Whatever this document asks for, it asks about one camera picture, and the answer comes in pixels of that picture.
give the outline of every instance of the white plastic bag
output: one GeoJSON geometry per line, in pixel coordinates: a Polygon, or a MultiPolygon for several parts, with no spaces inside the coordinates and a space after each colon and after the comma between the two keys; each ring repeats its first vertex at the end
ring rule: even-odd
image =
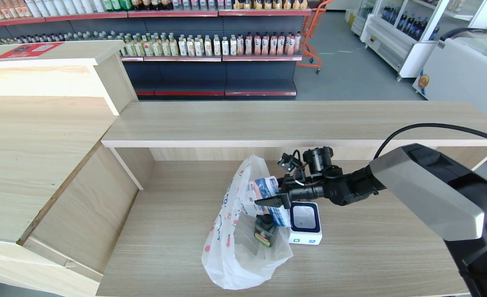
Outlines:
{"type": "Polygon", "coordinates": [[[241,212],[250,181],[268,177],[265,161],[252,155],[238,168],[205,242],[201,261],[211,280],[223,289],[241,290],[270,280],[293,256],[287,228],[279,227],[271,247],[254,238],[255,218],[241,212]]]}

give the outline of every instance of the red label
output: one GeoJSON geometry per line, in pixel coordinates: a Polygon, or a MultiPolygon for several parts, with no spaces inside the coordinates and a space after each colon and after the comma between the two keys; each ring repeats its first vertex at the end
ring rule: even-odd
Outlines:
{"type": "Polygon", "coordinates": [[[2,55],[0,59],[17,59],[17,58],[34,58],[39,57],[43,53],[48,52],[55,47],[62,45],[62,42],[39,42],[39,43],[26,43],[19,47],[12,49],[2,55]]]}

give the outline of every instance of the freezer lid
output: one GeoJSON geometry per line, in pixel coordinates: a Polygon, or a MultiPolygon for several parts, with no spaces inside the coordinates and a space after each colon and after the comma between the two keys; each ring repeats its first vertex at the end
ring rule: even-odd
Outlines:
{"type": "Polygon", "coordinates": [[[458,32],[451,36],[450,39],[466,45],[487,57],[487,30],[469,29],[458,32]]]}

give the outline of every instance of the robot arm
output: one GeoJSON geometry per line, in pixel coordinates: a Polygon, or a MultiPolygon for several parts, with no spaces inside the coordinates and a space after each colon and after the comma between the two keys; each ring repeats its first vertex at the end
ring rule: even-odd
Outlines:
{"type": "Polygon", "coordinates": [[[329,147],[308,150],[302,165],[283,154],[278,164],[292,175],[279,179],[278,196],[255,203],[290,208],[294,200],[324,197],[348,205],[388,188],[443,238],[472,296],[487,297],[487,180],[420,144],[396,148],[350,174],[332,164],[332,155],[329,147]]]}

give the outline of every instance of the orange cart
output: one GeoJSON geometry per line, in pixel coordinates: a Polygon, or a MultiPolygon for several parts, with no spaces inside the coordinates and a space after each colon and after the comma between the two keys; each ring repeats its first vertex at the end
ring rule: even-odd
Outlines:
{"type": "Polygon", "coordinates": [[[302,62],[298,62],[296,64],[304,67],[316,67],[317,74],[320,72],[320,67],[322,66],[322,60],[317,56],[317,50],[311,45],[308,45],[308,41],[311,37],[313,37],[313,34],[317,29],[318,23],[320,22],[322,15],[324,15],[324,12],[326,12],[326,5],[331,2],[333,2],[333,0],[325,0],[321,2],[317,8],[313,8],[311,15],[306,17],[306,19],[304,20],[304,25],[302,27],[303,39],[300,42],[300,48],[302,49],[302,57],[310,57],[310,58],[309,58],[309,64],[302,63],[302,62]]]}

